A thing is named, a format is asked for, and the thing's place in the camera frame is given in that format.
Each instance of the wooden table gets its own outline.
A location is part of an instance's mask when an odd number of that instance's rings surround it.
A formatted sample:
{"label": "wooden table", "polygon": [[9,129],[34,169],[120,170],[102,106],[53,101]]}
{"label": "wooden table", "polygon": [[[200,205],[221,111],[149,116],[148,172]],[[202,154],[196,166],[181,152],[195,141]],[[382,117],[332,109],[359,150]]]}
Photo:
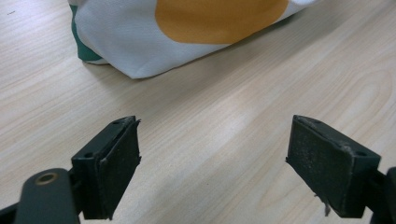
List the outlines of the wooden table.
{"label": "wooden table", "polygon": [[[368,223],[324,216],[285,163],[292,115],[396,165],[396,2],[327,0],[157,77],[82,63],[66,0],[0,3],[0,207],[111,120],[143,157],[112,223]],[[107,223],[107,221],[82,221]]]}

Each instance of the screw hole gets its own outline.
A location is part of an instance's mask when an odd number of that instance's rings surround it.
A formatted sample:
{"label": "screw hole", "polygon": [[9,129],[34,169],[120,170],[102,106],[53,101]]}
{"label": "screw hole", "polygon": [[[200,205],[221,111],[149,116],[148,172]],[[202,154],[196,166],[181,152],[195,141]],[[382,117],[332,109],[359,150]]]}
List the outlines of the screw hole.
{"label": "screw hole", "polygon": [[58,178],[58,175],[56,173],[46,173],[46,174],[39,176],[35,180],[35,183],[37,185],[47,185],[47,184],[53,182],[56,178]]}
{"label": "screw hole", "polygon": [[91,153],[91,152],[85,153],[84,157],[85,158],[92,158],[93,157],[93,153]]}

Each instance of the black plastic part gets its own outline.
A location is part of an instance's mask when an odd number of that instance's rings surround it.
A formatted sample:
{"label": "black plastic part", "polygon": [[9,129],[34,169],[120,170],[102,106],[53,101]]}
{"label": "black plastic part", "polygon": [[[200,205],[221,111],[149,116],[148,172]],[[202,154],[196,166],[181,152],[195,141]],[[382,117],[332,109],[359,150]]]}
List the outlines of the black plastic part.
{"label": "black plastic part", "polygon": [[373,217],[370,223],[392,223],[387,196],[385,195],[386,176],[377,171],[370,179],[367,180],[362,197],[367,207],[373,211]]}
{"label": "black plastic part", "polygon": [[396,223],[396,167],[388,170],[385,178],[384,191],[389,206],[390,216],[393,223]]}
{"label": "black plastic part", "polygon": [[339,217],[362,217],[380,156],[327,124],[294,116],[286,161]]}
{"label": "black plastic part", "polygon": [[140,163],[135,117],[107,125],[73,158],[71,174],[81,182],[78,207],[86,219],[112,218]]}
{"label": "black plastic part", "polygon": [[15,224],[31,223],[79,223],[66,170],[46,170],[24,183]]}
{"label": "black plastic part", "polygon": [[14,203],[9,207],[0,210],[0,223],[1,224],[14,223],[15,216],[17,215],[17,208],[18,208],[18,204]]}

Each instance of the cloth bag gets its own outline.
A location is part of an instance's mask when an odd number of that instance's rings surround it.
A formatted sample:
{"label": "cloth bag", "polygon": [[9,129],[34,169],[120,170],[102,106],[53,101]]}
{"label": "cloth bag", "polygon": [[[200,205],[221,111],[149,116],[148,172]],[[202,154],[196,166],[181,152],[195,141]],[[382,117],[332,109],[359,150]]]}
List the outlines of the cloth bag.
{"label": "cloth bag", "polygon": [[68,0],[78,57],[151,77],[225,48],[318,0]]}

